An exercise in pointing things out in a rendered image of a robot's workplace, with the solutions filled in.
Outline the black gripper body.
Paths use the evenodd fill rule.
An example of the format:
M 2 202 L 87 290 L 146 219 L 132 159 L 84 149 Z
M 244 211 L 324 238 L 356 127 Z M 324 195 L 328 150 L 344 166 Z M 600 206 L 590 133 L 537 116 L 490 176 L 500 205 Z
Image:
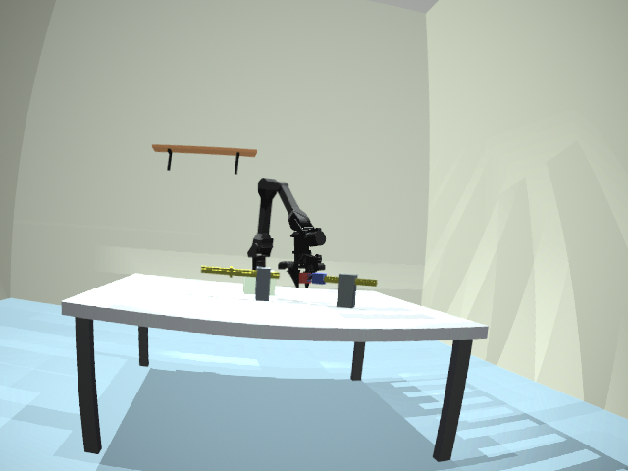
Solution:
M 326 266 L 324 263 L 318 263 L 317 266 L 314 265 L 307 265 L 305 263 L 298 263 L 298 256 L 301 252 L 301 250 L 304 250 L 304 253 L 308 254 L 308 252 L 311 250 L 309 250 L 309 247 L 296 247 L 294 249 L 294 251 L 292 252 L 292 254 L 294 254 L 294 262 L 293 261 L 283 261 L 283 262 L 279 262 L 278 264 L 278 270 L 284 270 L 284 269 L 288 269 L 288 270 L 298 270 L 298 269 L 305 269 L 305 271 L 322 271 L 322 270 L 326 270 Z M 305 266 L 303 266 L 305 265 Z

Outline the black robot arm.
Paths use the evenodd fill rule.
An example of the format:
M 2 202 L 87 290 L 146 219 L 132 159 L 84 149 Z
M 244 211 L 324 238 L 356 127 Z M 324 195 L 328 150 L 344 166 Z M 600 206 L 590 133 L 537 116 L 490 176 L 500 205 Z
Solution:
M 308 216 L 298 207 L 287 183 L 280 183 L 276 179 L 262 178 L 258 182 L 258 193 L 261 198 L 258 233 L 247 252 L 248 258 L 252 258 L 252 270 L 266 268 L 265 257 L 270 257 L 273 248 L 273 239 L 270 238 L 269 228 L 272 199 L 276 193 L 288 211 L 288 222 L 291 229 L 297 231 L 290 235 L 290 237 L 294 237 L 294 248 L 325 244 L 325 234 L 321 228 L 314 228 Z M 313 256 L 310 251 L 306 254 L 304 250 L 301 250 L 298 263 L 302 262 L 317 266 L 318 263 L 322 262 L 322 255 Z

